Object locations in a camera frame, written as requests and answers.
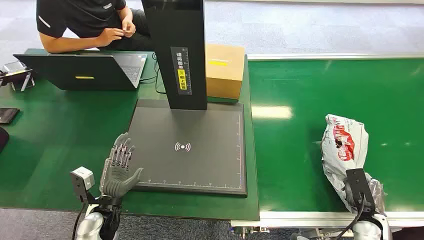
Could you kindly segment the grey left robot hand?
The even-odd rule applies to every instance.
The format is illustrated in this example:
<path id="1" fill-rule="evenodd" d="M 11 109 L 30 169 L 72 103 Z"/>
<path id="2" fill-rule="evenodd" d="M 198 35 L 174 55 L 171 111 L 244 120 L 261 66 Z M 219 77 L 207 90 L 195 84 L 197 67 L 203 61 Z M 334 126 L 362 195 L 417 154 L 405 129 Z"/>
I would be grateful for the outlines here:
<path id="1" fill-rule="evenodd" d="M 103 196 L 122 198 L 138 184 L 143 167 L 130 171 L 130 161 L 136 149 L 131 144 L 128 132 L 120 134 L 114 141 L 104 161 L 99 190 Z"/>

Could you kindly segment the person's right hand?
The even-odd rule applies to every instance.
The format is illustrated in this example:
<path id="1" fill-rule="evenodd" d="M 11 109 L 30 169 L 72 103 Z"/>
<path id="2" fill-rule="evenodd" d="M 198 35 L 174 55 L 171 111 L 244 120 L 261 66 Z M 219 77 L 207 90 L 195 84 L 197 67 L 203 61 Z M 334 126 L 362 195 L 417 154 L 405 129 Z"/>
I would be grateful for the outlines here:
<path id="1" fill-rule="evenodd" d="M 121 40 L 124 36 L 124 31 L 118 28 L 105 28 L 102 33 L 95 38 L 96 47 L 106 47 L 113 41 Z"/>

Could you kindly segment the person's left hand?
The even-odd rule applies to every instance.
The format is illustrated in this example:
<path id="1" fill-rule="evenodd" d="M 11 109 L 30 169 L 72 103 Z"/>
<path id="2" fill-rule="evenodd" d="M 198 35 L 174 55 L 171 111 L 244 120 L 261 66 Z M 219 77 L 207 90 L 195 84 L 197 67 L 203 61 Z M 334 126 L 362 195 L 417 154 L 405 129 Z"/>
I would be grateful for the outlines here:
<path id="1" fill-rule="evenodd" d="M 134 35 L 136 32 L 136 26 L 133 23 L 132 16 L 127 15 L 122 19 L 122 30 L 124 36 L 127 38 L 131 38 Z"/>

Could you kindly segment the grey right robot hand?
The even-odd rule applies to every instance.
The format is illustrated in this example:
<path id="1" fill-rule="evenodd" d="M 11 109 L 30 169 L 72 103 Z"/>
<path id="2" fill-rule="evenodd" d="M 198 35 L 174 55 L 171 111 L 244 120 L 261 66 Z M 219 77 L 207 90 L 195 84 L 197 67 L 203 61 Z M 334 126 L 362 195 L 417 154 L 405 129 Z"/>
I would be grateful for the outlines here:
<path id="1" fill-rule="evenodd" d="M 368 182 L 368 186 L 373 197 L 375 212 L 381 215 L 385 215 L 385 192 L 384 185 L 377 179 L 371 178 Z"/>

